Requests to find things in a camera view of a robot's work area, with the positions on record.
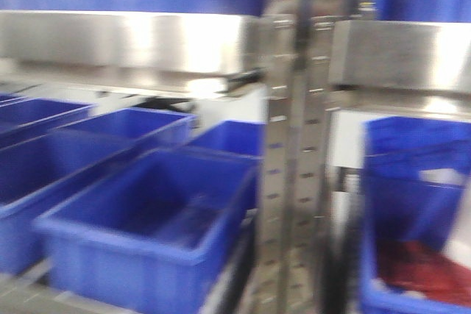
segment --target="white object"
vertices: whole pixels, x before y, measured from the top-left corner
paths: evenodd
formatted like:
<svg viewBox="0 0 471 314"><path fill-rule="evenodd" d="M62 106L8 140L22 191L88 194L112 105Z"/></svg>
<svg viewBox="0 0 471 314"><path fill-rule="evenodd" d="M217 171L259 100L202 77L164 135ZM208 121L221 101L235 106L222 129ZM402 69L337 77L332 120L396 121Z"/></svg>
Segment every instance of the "white object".
<svg viewBox="0 0 471 314"><path fill-rule="evenodd" d="M471 182L468 181L459 205L455 224L443 248L452 261L471 268Z"/></svg>

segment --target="stainless steel shelf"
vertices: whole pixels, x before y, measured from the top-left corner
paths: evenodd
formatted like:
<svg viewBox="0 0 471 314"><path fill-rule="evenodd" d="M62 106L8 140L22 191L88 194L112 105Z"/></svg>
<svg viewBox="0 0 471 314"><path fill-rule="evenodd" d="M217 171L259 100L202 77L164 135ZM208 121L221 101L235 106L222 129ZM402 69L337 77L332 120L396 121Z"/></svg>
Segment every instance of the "stainless steel shelf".
<svg viewBox="0 0 471 314"><path fill-rule="evenodd" d="M150 96L227 95L259 80L269 19L0 11L0 81Z"/></svg>

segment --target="red object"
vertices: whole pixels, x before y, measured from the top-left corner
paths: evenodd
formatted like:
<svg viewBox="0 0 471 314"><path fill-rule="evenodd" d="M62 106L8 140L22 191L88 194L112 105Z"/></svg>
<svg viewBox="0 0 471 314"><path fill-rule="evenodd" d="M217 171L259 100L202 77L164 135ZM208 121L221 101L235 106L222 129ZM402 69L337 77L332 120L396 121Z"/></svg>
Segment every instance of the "red object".
<svg viewBox="0 0 471 314"><path fill-rule="evenodd" d="M378 276L428 299L471 307L471 270L417 241L378 241Z"/></svg>

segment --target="metal frame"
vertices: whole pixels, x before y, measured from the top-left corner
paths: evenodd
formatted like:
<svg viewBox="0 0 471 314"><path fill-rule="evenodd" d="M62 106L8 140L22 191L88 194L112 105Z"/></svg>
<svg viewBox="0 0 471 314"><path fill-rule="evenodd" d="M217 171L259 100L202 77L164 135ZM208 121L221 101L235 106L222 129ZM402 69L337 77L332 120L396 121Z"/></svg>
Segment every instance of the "metal frame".
<svg viewBox="0 0 471 314"><path fill-rule="evenodd" d="M8 19L3 20L13 29L11 35L3 34L6 43L14 42L8 38L19 38L19 44L11 46L10 51L3 49L14 59L13 63L3 63L5 79L30 82L32 74L41 73L39 81L63 82L63 76L61 79L57 74L63 75L65 71L69 84L96 90L167 97L196 97L204 92L220 97L234 94L231 93L235 92L231 91L234 87L265 74L268 116L256 226L257 263L240 313L308 314L344 310L343 304L338 306L333 302L347 298L326 295L326 291L347 281L349 269L342 265L346 260L344 246L351 246L345 240L348 237L337 240L332 233L332 192L338 188L326 155L333 112L353 109L471 120L467 99L471 93L467 83L471 42L462 35L463 31L471 33L471 27L337 22L351 15L374 17L373 0L272 0L266 17L258 21L237 16L99 14L97 29L111 21L113 24L107 26L122 33L119 38L124 40L116 44L113 55L103 57L104 51L92 52L92 57L78 56L75 63L71 61L73 56L65 53L59 55L53 66L46 63L51 60L50 53L37 57L36 51L26 51L27 38L18 31L21 24L12 24L11 18L16 15L20 14L8 14ZM44 14L34 13L28 18L28 14L24 28L31 26L28 21L41 15ZM47 15L56 18L52 23L59 24L59 30L68 28L61 17L64 14ZM87 15L98 14L80 14L80 18ZM201 54L199 44L206 39L204 35L190 36L188 41L183 41L184 48L175 46L169 53L162 50L163 46L138 46L133 40L142 35L138 29L141 26L153 34L153 40L159 37L160 26L173 39L188 29L207 35L216 26L214 21L217 26L225 26L217 32L224 36L212 37L208 45L219 49L218 60L213 61L214 56L204 57L205 65L189 59ZM48 21L42 24L48 31L53 30ZM129 24L138 27L130 28ZM400 40L404 33L415 38L414 42L421 43L420 46ZM104 36L99 38L99 43L106 42L106 33ZM38 43L40 48L49 41L38 38ZM254 43L261 43L261 48ZM83 45L81 55L90 44ZM166 46L172 47L172 43L166 42ZM52 54L59 53L56 47L51 48ZM149 53L161 54L163 59L151 60ZM171 53L179 56L173 58ZM451 62L461 70L453 73L453 82L448 82L442 79L443 68ZM379 77L378 73L380 79L373 81L372 78ZM110 81L113 77L119 77L120 82L113 84ZM404 77L415 79L406 82ZM348 216L353 223L355 212L352 207ZM338 246L339 241L343 242L342 246ZM231 283L227 276L223 277L226 284ZM217 307L215 313L228 311L225 304Z"/></svg>

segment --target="metal rack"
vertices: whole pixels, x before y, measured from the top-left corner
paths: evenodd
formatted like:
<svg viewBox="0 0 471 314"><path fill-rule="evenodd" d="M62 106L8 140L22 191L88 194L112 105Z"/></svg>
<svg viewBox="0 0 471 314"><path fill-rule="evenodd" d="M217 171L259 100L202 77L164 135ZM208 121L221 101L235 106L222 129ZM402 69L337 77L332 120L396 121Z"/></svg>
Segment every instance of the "metal rack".
<svg viewBox="0 0 471 314"><path fill-rule="evenodd" d="M347 282L345 249L353 246L349 237L340 239L333 231L333 192L349 191L345 199L357 200L355 188L344 186L345 176L355 171L329 163L337 115L471 117L471 36L462 35L470 25L364 20L374 17L374 0L271 0L262 19L0 13L0 54L6 58L0 63L1 89L26 89L37 96L74 91L90 100L108 99L109 110L148 97L183 98L201 104L205 112L215 102L242 107L246 97L263 92L252 97L250 106L267 122L256 266L238 313L353 313L354 305L346 305L349 288L328 294ZM348 18L363 20L338 22ZM459 70L446 73L444 80L449 65ZM341 220L343 234L355 231L355 204ZM242 255L228 264L209 299L213 306L203 308L204 314L230 313L235 306L245 284L229 278L250 267L250 242L240 242L245 248L235 253ZM6 300L13 288L37 288L25 289L16 281L0 282L0 311L25 313ZM100 313L84 309L85 304L76 311L64 305L61 301L64 313Z"/></svg>

